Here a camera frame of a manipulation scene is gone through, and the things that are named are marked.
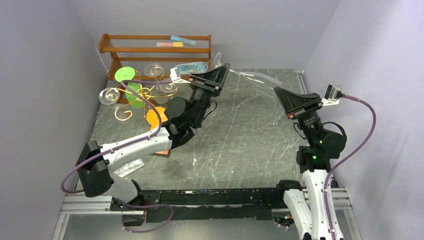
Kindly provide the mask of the green plastic wine glass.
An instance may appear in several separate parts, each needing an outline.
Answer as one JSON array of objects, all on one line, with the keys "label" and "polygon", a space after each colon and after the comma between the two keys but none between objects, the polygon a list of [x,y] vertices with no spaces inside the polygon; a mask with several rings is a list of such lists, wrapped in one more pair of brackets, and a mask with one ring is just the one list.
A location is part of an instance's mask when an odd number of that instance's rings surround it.
[{"label": "green plastic wine glass", "polygon": [[[114,78],[117,82],[121,83],[124,80],[133,80],[137,76],[137,73],[138,72],[134,68],[130,66],[124,66],[115,72]],[[126,85],[129,89],[131,89],[131,91],[125,89],[125,97],[129,103],[129,106],[134,109],[143,108],[145,103],[133,94],[133,92],[136,92],[141,95],[141,85],[135,82],[127,82]]]}]

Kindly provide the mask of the small clear glass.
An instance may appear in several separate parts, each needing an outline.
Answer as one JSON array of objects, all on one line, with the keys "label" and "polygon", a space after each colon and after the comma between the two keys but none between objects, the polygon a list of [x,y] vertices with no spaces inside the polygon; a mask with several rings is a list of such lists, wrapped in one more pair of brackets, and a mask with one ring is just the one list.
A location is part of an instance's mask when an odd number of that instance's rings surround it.
[{"label": "small clear glass", "polygon": [[242,80],[253,87],[257,92],[272,98],[277,99],[277,95],[274,91],[275,87],[283,87],[283,83],[271,76],[265,75],[259,72],[243,72],[229,68],[230,73],[239,76]]}]

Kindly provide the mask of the clear wine glass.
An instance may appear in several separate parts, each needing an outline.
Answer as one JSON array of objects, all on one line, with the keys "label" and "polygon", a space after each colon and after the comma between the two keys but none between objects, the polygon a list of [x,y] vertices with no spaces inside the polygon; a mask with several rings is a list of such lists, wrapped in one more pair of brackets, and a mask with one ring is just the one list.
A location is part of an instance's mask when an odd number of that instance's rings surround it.
[{"label": "clear wine glass", "polygon": [[159,76],[163,76],[165,73],[163,67],[158,63],[148,64],[144,68],[143,72],[147,77],[151,77],[151,78],[157,78]]},{"label": "clear wine glass", "polygon": [[178,91],[178,87],[172,82],[171,78],[165,78],[154,88],[155,102],[159,105],[166,104],[171,97]]},{"label": "clear wine glass", "polygon": [[114,105],[120,98],[120,91],[115,87],[104,88],[98,95],[98,100],[103,105]]}]

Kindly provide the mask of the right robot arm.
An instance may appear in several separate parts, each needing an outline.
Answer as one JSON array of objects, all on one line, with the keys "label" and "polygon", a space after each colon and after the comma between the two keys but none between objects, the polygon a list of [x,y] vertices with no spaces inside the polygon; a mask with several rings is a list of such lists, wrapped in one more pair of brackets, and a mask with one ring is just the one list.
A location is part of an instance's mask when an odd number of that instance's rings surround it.
[{"label": "right robot arm", "polygon": [[325,96],[317,93],[300,94],[282,87],[274,92],[293,127],[307,146],[300,146],[296,163],[303,177],[309,202],[305,201],[301,184],[283,180],[281,190],[275,193],[275,202],[288,207],[301,240],[342,240],[344,234],[337,221],[331,190],[331,159],[338,159],[345,149],[347,135],[336,124],[339,132],[325,128],[317,111],[324,106],[337,105],[345,96],[339,87],[329,85]]}]

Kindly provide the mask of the orange plastic wine glass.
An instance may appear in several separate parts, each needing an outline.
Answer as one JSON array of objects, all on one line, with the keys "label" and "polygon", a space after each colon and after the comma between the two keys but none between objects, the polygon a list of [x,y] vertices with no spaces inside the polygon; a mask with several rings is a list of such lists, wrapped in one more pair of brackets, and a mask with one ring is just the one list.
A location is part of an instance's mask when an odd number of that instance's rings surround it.
[{"label": "orange plastic wine glass", "polygon": [[[166,122],[168,120],[167,116],[165,115],[165,108],[158,106],[154,108],[160,116],[160,120],[162,123]],[[160,124],[159,124],[159,117],[156,114],[154,109],[150,109],[146,116],[145,119],[147,120],[147,122],[150,124],[150,130],[153,130],[154,128],[157,128]]]}]

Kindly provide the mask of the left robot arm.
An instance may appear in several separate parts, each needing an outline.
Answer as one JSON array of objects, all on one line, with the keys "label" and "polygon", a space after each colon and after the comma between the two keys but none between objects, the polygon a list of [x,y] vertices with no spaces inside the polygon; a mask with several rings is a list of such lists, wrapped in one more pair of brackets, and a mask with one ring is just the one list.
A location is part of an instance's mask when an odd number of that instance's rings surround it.
[{"label": "left robot arm", "polygon": [[175,149],[193,138],[193,130],[202,126],[211,99],[220,95],[229,70],[230,64],[225,63],[205,73],[190,74],[190,99],[173,97],[164,111],[167,120],[153,130],[104,145],[95,140],[86,143],[75,165],[85,196],[117,197],[130,210],[139,209],[143,203],[139,186],[114,172],[134,160]]}]

